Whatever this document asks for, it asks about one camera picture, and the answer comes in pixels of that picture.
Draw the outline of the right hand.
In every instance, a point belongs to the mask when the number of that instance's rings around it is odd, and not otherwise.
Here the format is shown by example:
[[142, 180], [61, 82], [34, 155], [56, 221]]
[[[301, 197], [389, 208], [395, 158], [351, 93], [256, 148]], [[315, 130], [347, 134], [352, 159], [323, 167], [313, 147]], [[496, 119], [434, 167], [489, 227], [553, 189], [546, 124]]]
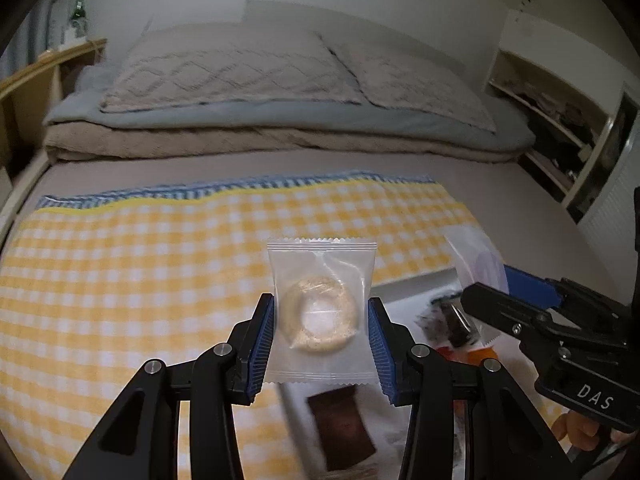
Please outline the right hand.
[[571, 445], [582, 451], [593, 451], [600, 443], [599, 429], [598, 422], [574, 411], [560, 415], [551, 426], [556, 440], [567, 438]]

